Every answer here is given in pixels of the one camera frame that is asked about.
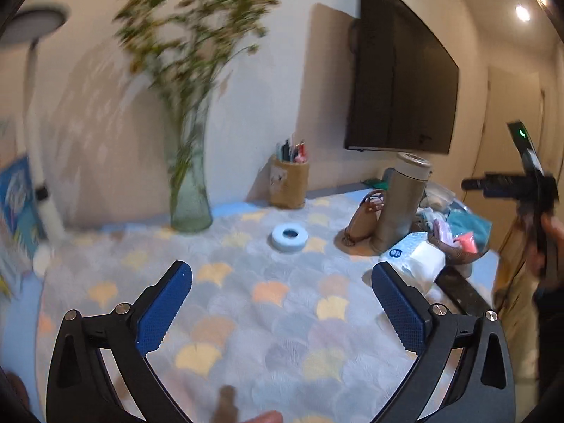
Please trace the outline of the person's right hand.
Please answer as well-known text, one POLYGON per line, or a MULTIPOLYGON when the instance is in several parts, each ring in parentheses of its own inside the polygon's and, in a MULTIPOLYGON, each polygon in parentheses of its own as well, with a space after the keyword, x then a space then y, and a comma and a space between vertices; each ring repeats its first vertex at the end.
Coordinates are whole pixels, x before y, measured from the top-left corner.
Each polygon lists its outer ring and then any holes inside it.
POLYGON ((540 225, 546 244, 538 248, 531 241, 526 252, 526 268, 539 280, 540 287, 556 290, 563 286, 563 223, 543 214, 540 225))

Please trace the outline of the person's left hand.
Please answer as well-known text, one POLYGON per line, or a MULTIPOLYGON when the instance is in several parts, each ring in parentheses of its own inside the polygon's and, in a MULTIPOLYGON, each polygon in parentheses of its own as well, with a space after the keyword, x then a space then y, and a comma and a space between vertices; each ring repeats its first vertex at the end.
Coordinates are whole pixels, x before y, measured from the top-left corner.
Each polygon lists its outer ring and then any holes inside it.
POLYGON ((266 411, 241 423, 283 423, 283 415, 279 411, 266 411))

